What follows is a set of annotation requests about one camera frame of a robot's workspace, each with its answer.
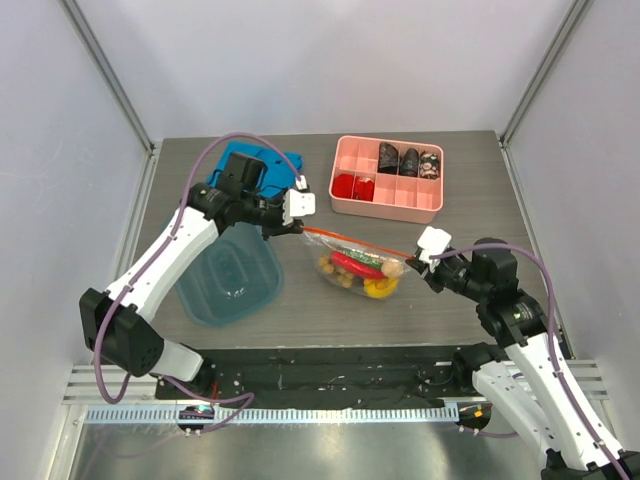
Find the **garlic bulb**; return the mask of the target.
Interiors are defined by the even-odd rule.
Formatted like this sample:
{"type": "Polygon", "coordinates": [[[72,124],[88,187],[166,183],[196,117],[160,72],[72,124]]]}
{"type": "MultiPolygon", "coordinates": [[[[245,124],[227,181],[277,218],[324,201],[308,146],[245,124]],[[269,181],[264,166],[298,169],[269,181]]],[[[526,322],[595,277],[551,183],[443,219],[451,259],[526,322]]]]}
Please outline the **garlic bulb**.
{"type": "Polygon", "coordinates": [[[381,265],[381,273],[390,279],[399,278],[404,273],[404,264],[396,259],[388,259],[381,265]]]}

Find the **yellow lemon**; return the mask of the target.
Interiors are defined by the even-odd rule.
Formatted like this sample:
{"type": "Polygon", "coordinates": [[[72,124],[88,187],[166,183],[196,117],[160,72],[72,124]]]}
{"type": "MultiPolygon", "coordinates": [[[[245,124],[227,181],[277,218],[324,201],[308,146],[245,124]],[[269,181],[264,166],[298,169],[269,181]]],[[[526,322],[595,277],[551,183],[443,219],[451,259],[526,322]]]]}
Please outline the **yellow lemon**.
{"type": "Polygon", "coordinates": [[[397,278],[365,279],[363,290],[369,298],[385,299],[391,296],[398,287],[397,278]]]}

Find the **red chili pepper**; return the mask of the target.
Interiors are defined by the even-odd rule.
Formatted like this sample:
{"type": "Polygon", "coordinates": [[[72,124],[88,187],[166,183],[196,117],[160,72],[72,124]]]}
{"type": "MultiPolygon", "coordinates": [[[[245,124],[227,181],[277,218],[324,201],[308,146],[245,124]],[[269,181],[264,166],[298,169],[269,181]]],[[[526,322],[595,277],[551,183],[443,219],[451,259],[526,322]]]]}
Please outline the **red chili pepper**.
{"type": "Polygon", "coordinates": [[[368,265],[361,264],[346,255],[333,251],[329,258],[336,266],[344,268],[347,272],[364,279],[384,279],[385,276],[379,269],[371,268],[368,265]]]}

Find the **green chili pepper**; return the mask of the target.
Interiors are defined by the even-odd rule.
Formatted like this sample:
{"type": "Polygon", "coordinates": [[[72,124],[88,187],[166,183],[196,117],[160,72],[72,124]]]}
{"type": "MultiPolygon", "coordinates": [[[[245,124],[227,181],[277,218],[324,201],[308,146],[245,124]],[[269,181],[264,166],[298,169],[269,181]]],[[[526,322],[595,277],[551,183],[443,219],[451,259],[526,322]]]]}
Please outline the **green chili pepper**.
{"type": "Polygon", "coordinates": [[[362,251],[352,248],[340,247],[339,251],[347,257],[371,268],[380,269],[385,258],[372,252],[362,251]]]}

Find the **clear zip bag orange zipper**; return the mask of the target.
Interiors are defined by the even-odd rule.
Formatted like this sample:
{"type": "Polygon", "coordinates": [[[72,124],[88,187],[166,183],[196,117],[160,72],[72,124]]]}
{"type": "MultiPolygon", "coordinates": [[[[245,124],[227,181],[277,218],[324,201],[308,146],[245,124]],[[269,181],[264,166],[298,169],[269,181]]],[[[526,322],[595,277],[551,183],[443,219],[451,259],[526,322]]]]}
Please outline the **clear zip bag orange zipper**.
{"type": "Polygon", "coordinates": [[[409,271],[409,256],[401,252],[319,228],[305,227],[303,233],[316,271],[339,288],[383,300],[409,271]]]}

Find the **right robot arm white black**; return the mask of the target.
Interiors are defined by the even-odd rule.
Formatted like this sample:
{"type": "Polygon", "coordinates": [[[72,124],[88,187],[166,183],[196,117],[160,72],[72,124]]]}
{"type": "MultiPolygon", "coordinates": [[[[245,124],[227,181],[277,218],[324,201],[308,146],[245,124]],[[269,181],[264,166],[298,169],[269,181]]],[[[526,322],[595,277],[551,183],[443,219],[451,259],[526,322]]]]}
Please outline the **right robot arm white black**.
{"type": "Polygon", "coordinates": [[[625,449],[599,418],[561,356],[548,271],[541,274],[546,307],[519,286],[522,255],[531,252],[491,238],[454,249],[449,233],[427,227],[407,264],[436,293],[473,301],[494,344],[462,348],[451,380],[465,395],[484,396],[536,455],[543,479],[636,479],[639,454],[625,449]]]}

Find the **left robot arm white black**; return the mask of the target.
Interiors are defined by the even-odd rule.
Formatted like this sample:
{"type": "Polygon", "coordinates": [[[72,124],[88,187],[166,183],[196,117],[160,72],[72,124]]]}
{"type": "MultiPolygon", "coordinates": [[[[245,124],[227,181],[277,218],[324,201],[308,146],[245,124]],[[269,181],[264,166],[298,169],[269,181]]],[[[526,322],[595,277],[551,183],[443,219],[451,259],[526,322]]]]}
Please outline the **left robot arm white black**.
{"type": "Polygon", "coordinates": [[[170,376],[190,398],[205,397],[212,373],[195,350],[171,342],[151,325],[156,312],[190,264],[237,223],[261,228],[265,237],[299,234],[302,219],[314,214],[315,196],[304,178],[273,198],[258,187],[266,171],[259,159],[233,153],[214,185],[190,187],[165,230],[118,280],[80,298],[87,347],[134,377],[170,376]]]}

